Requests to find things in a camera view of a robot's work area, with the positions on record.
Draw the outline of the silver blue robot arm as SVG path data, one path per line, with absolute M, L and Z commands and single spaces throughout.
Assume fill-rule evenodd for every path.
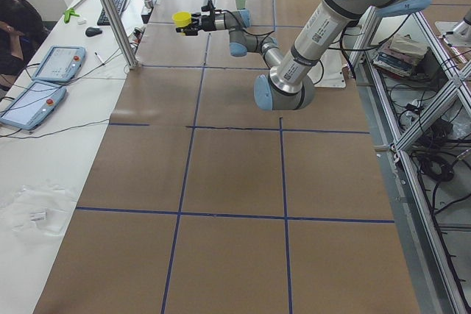
M 314 98 L 314 83 L 308 73 L 328 47 L 352 21 L 357 21 L 369 7 L 381 18 L 406 15 L 424 10 L 432 0 L 321 0 L 297 36 L 290 50 L 282 53 L 269 35 L 255 35 L 249 10 L 217 10 L 212 0 L 204 0 L 198 13 L 179 12 L 172 16 L 177 32 L 196 36 L 200 31 L 226 30 L 230 53 L 243 57 L 259 53 L 269 66 L 254 84 L 254 97 L 262 110 L 300 110 Z

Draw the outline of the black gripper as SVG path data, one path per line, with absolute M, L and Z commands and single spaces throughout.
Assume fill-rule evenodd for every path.
M 191 19 L 193 20 L 193 26 L 177 27 L 176 32 L 185 36 L 197 36 L 199 31 L 212 32 L 217 30 L 216 15 L 214 13 L 209 15 L 192 13 Z

